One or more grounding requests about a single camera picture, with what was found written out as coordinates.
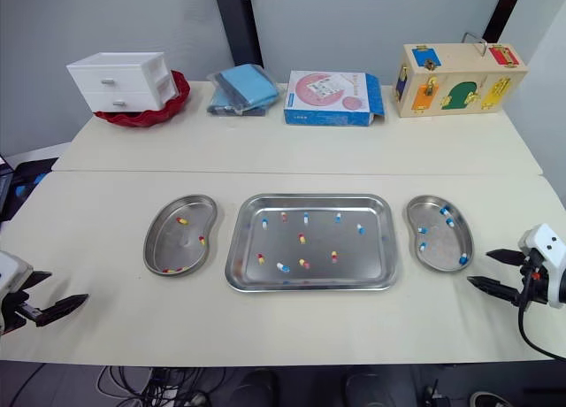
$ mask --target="table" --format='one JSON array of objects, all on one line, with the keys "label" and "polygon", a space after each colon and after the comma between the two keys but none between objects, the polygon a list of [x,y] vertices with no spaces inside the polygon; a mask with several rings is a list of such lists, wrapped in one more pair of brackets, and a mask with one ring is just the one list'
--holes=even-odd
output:
[{"label": "table", "polygon": [[191,82],[185,110],[163,125],[123,128],[92,118],[58,171],[336,174],[542,174],[504,111],[400,119],[370,127],[289,126],[279,100],[265,118],[206,112],[209,82]]},{"label": "table", "polygon": [[[401,275],[381,292],[239,293],[224,278],[241,203],[263,192],[373,193],[389,202]],[[166,278],[148,271],[142,245],[157,211],[204,193],[218,204],[207,264]],[[435,194],[464,214],[476,257],[462,273],[437,273],[409,252],[403,209]],[[515,267],[482,255],[514,249],[547,222],[566,234],[566,211],[540,176],[374,176],[265,173],[49,174],[3,231],[0,249],[52,271],[29,290],[43,307],[89,293],[72,316],[27,324],[2,338],[0,357],[106,365],[329,365],[465,363],[541,359],[520,338],[517,310],[467,280],[486,275],[519,287]],[[564,355],[564,311],[533,304],[527,334]]]}]

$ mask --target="metal handle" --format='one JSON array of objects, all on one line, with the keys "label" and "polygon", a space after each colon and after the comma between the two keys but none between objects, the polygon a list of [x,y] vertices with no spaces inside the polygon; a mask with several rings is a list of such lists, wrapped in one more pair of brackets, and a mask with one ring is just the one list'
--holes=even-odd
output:
[{"label": "metal handle", "polygon": [[474,33],[466,31],[465,33],[463,33],[461,42],[466,42],[466,38],[468,38],[468,36],[475,38],[477,42],[481,42],[484,45],[484,51],[481,52],[481,56],[485,56],[487,52],[487,41],[481,38],[479,35],[475,35]]}]

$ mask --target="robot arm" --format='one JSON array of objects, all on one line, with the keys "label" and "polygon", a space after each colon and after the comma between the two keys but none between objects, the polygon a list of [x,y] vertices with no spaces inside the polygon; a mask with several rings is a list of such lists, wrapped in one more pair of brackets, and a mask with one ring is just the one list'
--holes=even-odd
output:
[{"label": "robot arm", "polygon": [[33,267],[21,258],[0,250],[0,336],[32,320],[37,326],[45,326],[76,310],[88,295],[68,296],[45,310],[26,303],[29,294],[26,289],[47,279],[51,273],[35,272]]},{"label": "robot arm", "polygon": [[522,292],[484,276],[470,276],[468,280],[488,295],[510,301],[519,308],[519,332],[531,348],[551,358],[566,361],[566,358],[532,343],[523,327],[524,312],[529,302],[548,303],[554,308],[561,308],[566,303],[566,245],[548,224],[538,225],[526,232],[518,245],[520,251],[492,250],[487,255],[504,264],[521,266]]}]

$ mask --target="stainless steel tray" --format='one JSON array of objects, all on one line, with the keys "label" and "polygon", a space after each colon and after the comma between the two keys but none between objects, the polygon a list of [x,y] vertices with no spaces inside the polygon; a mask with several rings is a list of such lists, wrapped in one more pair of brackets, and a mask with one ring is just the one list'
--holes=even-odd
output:
[{"label": "stainless steel tray", "polygon": [[245,292],[385,289],[397,271],[389,205],[374,195],[257,195],[240,208],[226,278]]},{"label": "stainless steel tray", "polygon": [[407,205],[407,218],[421,263],[442,272],[458,272],[470,265],[471,231],[453,203],[438,196],[418,196]]},{"label": "stainless steel tray", "polygon": [[216,204],[204,195],[179,198],[154,218],[143,246],[145,265],[164,276],[191,273],[206,261]]}]

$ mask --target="plastic bag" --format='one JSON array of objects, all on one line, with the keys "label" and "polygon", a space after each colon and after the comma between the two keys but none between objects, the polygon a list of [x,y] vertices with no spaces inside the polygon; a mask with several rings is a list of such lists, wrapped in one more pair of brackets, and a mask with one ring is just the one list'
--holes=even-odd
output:
[{"label": "plastic bag", "polygon": [[239,115],[256,107],[269,106],[279,97],[275,81],[259,65],[239,65],[208,78]]},{"label": "plastic bag", "polygon": [[228,102],[228,98],[225,96],[224,92],[217,88],[212,95],[210,104],[206,111],[212,115],[220,115],[232,117],[235,115],[242,115],[246,117],[263,117],[267,112],[268,106],[257,106],[256,108],[248,109],[247,111],[242,111],[237,113],[233,106]]}]

